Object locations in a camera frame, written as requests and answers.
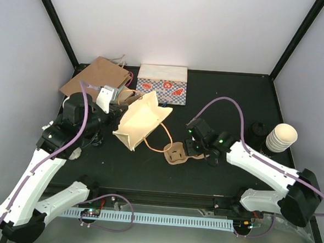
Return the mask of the single cardboard cup carrier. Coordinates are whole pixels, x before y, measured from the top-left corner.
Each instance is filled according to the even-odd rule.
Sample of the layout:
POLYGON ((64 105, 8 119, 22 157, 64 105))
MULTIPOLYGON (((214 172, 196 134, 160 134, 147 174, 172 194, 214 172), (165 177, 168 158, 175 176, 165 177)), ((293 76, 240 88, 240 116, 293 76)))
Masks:
POLYGON ((190 158, 204 159, 204 155, 187 156, 182 142, 174 142, 172 145, 169 143, 163 148, 164 156, 168 164, 178 165, 186 163, 190 158))

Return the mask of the cream paper bag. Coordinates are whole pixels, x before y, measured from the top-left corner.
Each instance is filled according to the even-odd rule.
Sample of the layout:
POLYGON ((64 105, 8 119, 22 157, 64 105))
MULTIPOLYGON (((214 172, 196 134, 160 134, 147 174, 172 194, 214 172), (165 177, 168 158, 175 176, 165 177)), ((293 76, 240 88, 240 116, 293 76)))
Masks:
POLYGON ((171 112, 171 107, 159 106, 155 91, 146 93, 128 106, 113 135, 134 151, 155 128, 164 126, 163 121, 171 112))

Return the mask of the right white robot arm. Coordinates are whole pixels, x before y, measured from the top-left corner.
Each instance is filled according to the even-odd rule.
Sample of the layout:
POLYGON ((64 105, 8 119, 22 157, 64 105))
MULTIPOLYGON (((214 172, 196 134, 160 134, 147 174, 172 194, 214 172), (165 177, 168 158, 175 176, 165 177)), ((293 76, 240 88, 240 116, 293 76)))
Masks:
POLYGON ((220 158, 262 180, 271 190, 240 189, 231 201, 237 216, 248 212, 281 214, 290 223, 305 227, 322 201, 316 175, 309 169, 298 171, 283 166, 247 147, 229 133, 214 131, 203 119, 186 127, 190 138, 183 143, 187 156, 203 154, 216 166, 220 158))

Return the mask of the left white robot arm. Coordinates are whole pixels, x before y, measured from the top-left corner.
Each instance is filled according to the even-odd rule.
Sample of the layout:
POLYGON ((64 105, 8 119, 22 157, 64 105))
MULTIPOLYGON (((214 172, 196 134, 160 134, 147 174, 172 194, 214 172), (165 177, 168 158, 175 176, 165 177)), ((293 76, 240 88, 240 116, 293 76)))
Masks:
POLYGON ((109 104, 107 112, 91 95, 74 93, 65 99, 63 112, 44 127, 33 157, 12 193, 0 205, 1 243, 33 243, 45 227, 65 210, 85 202, 95 204, 99 184, 82 175, 70 186, 40 200, 51 179, 68 161, 78 158, 82 148, 103 141, 105 125, 117 125, 126 113, 126 104, 109 104))

